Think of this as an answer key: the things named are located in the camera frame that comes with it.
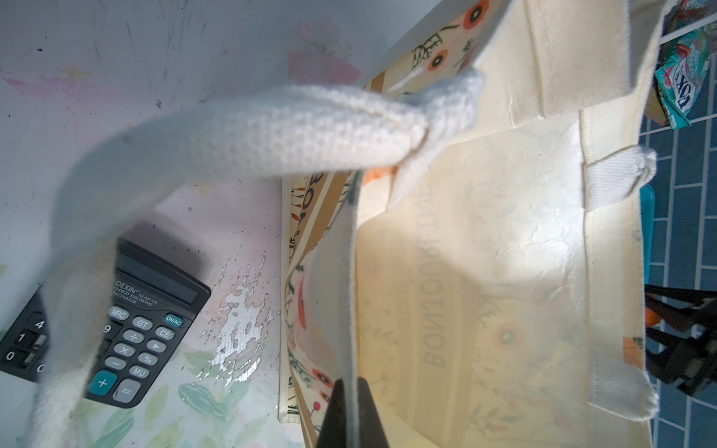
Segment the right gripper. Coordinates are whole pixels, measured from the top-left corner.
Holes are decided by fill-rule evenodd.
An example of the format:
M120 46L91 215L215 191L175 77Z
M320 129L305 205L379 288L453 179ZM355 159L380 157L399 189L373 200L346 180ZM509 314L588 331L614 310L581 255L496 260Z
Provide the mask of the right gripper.
M688 397L716 382L716 293L698 289L644 286L644 304L674 334L648 325L646 337L659 343L659 352L646 352L653 377Z

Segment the teal Fox's candy bag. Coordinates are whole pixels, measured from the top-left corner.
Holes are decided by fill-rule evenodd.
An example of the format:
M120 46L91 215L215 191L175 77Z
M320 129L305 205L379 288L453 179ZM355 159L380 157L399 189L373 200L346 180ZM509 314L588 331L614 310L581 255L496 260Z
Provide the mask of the teal Fox's candy bag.
M655 81L658 100L672 129L691 125L688 115L710 66L711 31L713 24L707 24L668 42L662 49Z

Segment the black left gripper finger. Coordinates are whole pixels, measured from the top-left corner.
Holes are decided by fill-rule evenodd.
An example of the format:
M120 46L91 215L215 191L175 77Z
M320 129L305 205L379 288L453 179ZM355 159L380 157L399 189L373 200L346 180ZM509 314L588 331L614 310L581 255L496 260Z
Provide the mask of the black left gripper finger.
M364 378L357 379L355 389L346 388L342 380L336 383L316 446L389 448L373 395Z

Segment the cream floral tote bag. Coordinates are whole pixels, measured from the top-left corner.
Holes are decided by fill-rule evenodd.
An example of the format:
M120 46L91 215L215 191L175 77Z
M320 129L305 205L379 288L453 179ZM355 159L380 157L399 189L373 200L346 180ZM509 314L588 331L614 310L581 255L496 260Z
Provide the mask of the cream floral tote bag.
M56 198L50 347L24 442L74 447L119 237L194 182L302 179L283 335L304 444L339 380L391 447L609 447L658 408L625 360L637 132L668 1L438 5L382 86L291 85L109 138Z

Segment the floral table mat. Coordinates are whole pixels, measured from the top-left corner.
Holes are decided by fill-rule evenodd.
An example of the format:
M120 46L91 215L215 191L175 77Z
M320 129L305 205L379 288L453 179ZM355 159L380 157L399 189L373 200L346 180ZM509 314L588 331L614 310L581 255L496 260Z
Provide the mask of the floral table mat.
M367 73L431 1L5 1L1 5L1 326L48 257L56 193L118 132L342 63ZM127 238L211 287L147 396L85 401L83 447L301 446L277 418L281 183L237 179L174 193Z

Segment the black calculator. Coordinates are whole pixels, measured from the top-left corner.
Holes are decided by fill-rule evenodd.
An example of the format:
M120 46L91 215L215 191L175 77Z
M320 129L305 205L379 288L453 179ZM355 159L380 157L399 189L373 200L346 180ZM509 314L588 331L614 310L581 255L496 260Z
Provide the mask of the black calculator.
M211 296L211 289L169 261L125 239L118 242L115 283L87 399L133 408ZM1 341L1 371L37 382L46 370L49 317L36 292Z

